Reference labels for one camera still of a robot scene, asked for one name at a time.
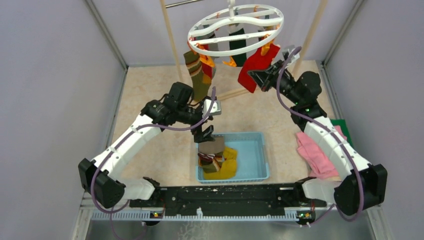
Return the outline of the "red striped sock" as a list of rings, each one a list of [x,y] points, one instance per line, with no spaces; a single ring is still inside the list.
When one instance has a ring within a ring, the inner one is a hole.
[[[200,61],[203,72],[212,80],[216,71],[214,59],[211,56],[201,54]]]

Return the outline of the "brown grey sock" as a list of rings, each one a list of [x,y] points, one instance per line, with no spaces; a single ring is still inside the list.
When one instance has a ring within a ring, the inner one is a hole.
[[[215,155],[225,150],[225,138],[216,136],[214,141],[205,141],[198,144],[197,154]]]

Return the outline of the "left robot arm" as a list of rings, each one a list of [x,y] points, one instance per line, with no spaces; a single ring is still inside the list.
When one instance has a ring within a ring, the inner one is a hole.
[[[164,130],[190,131],[195,143],[214,140],[213,125],[202,126],[220,115],[221,104],[212,88],[197,108],[190,105],[193,88],[182,82],[172,84],[159,100],[149,101],[128,129],[102,153],[89,160],[82,159],[78,173],[82,188],[88,192],[95,207],[106,214],[116,213],[114,207],[121,200],[142,200],[154,207],[160,202],[159,184],[151,178],[124,181],[120,176],[134,156]]]

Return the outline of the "pink cloth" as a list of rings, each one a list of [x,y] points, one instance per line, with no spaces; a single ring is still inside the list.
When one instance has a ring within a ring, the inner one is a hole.
[[[311,168],[310,177],[328,179],[339,176],[334,164],[308,135],[304,132],[298,132],[295,136],[297,153]]]

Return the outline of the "wooden clothes rack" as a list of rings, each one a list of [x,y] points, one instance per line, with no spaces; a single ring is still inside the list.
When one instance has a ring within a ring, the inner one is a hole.
[[[195,3],[195,2],[201,2],[201,0],[186,0],[186,1],[181,1],[181,2],[178,2],[178,3],[173,3],[173,4],[168,4],[168,5],[165,5],[164,0],[160,0],[160,5],[161,5],[161,8],[162,8],[162,14],[163,14],[163,17],[164,17],[164,21],[165,21],[165,25],[166,25],[166,29],[167,29],[167,33],[168,33],[169,42],[170,42],[171,49],[172,49],[172,54],[173,54],[173,58],[175,60],[175,65],[177,67],[177,73],[178,73],[178,77],[179,77],[180,80],[182,80],[182,71],[180,69],[179,56],[178,56],[178,53],[177,53],[177,48],[176,48],[175,40],[174,40],[174,37],[173,37],[171,22],[169,20],[169,15],[168,15],[167,9],[177,7],[177,6],[181,6],[181,5],[191,4],[191,3]],[[305,57],[308,49],[309,49],[309,46],[310,46],[311,41],[312,41],[312,39],[315,35],[317,27],[318,27],[318,25],[319,25],[319,23],[322,19],[322,16],[323,16],[324,11],[327,7],[327,4],[328,4],[328,0],[320,0],[319,5],[316,8],[316,11],[315,11],[315,14],[314,14],[314,17],[313,17],[313,21],[311,22],[311,25],[310,25],[308,32],[307,32],[307,35],[306,35],[304,42],[301,46],[302,50],[299,50],[300,53],[297,54],[297,55],[299,55],[299,57],[295,58],[295,60],[293,60],[291,62],[291,64],[293,65],[293,68],[292,68],[293,72],[292,73],[295,74],[295,75],[297,75],[298,72],[299,72],[300,66],[301,66],[301,64],[304,60],[304,57]],[[269,46],[270,45],[262,47],[262,53],[261,53],[262,55],[266,54],[266,52],[267,52],[266,50],[269,49]],[[201,55],[200,53],[197,53],[194,50],[192,50],[189,47],[189,45],[188,45],[188,48],[192,52],[194,52],[195,55],[196,54],[198,54],[199,56]],[[234,89],[234,90],[222,93],[222,94],[218,95],[217,97],[221,98],[221,100],[227,100],[227,99],[231,99],[231,98],[234,98],[234,97],[237,97],[237,96],[240,96],[240,95],[243,95],[243,94],[247,94],[247,93],[249,93],[249,91],[247,91],[245,88],[238,88],[238,89]]]

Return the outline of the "orange clothes peg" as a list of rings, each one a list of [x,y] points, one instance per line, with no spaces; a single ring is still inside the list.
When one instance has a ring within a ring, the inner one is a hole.
[[[232,68],[237,67],[237,63],[235,62],[233,58],[230,58],[229,61],[222,61],[222,63]]]

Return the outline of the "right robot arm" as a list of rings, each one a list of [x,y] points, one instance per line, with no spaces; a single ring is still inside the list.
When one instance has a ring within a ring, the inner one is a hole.
[[[313,199],[321,200],[352,216],[385,201],[386,168],[362,157],[336,130],[318,102],[322,92],[318,73],[305,71],[295,79],[279,60],[265,70],[249,70],[247,74],[263,92],[274,88],[277,98],[284,96],[294,104],[286,107],[293,122],[317,144],[341,178],[340,183],[316,177],[299,180],[301,187],[293,192],[297,205],[307,206]]]

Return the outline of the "yellow sock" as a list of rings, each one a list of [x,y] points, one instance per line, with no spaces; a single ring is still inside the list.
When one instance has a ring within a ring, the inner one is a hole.
[[[222,164],[220,171],[213,173],[204,173],[203,178],[208,181],[217,181],[217,180],[228,180],[233,178],[237,172],[237,150],[225,147],[222,152],[223,156],[226,158],[225,162]]]

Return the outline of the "dark green sock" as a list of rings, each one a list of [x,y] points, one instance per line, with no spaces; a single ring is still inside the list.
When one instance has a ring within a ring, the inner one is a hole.
[[[243,35],[243,34],[245,34],[245,31],[244,31],[244,28],[241,27],[237,31],[229,33],[229,36],[236,36],[236,35]],[[234,40],[229,42],[230,50],[237,50],[240,48],[244,48],[246,46],[247,46],[247,42],[245,39]],[[245,64],[247,60],[247,54],[245,52],[241,54],[232,55],[231,57],[234,60],[237,67],[243,67],[243,65]]]

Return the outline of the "light blue plastic basket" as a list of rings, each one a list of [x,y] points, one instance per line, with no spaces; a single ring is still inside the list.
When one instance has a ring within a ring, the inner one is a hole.
[[[220,132],[215,137],[223,137],[224,143],[237,151],[235,176],[222,180],[207,180],[204,171],[195,161],[195,179],[206,185],[241,184],[262,182],[270,177],[270,169],[262,132]]]

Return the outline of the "green cloth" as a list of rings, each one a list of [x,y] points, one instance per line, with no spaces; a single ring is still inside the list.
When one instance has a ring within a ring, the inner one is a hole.
[[[342,134],[346,137],[347,142],[354,147],[347,123],[344,119],[331,119],[331,123],[336,127],[339,126]]]

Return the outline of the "olive striped sock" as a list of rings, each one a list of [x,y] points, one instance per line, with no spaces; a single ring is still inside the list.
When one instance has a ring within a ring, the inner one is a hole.
[[[198,166],[203,170],[204,173],[215,173],[219,172],[222,168],[222,164],[226,158],[222,152],[216,154],[205,154],[198,153]]]

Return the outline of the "white round sock hanger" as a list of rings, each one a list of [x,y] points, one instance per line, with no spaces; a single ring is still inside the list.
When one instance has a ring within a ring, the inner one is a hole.
[[[228,1],[228,7],[199,20],[187,34],[188,46],[208,57],[229,57],[245,54],[269,46],[284,27],[285,16],[278,8],[267,4],[236,5]],[[237,49],[212,50],[210,45],[256,39]]]

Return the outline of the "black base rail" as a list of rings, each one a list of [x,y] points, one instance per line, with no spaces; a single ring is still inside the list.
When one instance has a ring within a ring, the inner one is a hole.
[[[194,216],[197,209],[206,217],[273,217],[285,215],[287,208],[327,203],[301,196],[294,183],[272,183],[159,187],[150,199],[131,200],[129,206],[160,208],[167,217]]]

